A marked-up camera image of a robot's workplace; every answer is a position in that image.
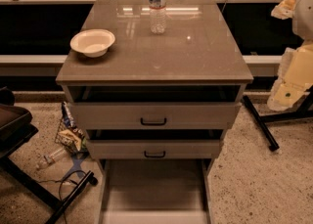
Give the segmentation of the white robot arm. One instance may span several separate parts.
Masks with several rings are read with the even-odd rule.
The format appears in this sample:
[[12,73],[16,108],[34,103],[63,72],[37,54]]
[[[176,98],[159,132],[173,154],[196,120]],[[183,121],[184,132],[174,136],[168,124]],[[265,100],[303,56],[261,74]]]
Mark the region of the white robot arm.
[[267,101],[270,110],[281,112],[313,86],[313,0],[283,0],[271,16],[291,19],[292,32],[303,40],[300,47],[285,50]]

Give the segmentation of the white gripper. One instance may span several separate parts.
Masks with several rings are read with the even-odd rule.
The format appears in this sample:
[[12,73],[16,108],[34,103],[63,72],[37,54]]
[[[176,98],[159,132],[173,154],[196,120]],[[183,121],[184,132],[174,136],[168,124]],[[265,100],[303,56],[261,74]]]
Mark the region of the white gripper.
[[[283,0],[271,16],[291,19],[296,0]],[[270,110],[282,112],[291,108],[313,86],[313,41],[304,41],[297,49],[287,48],[282,56],[278,78],[267,101]]]

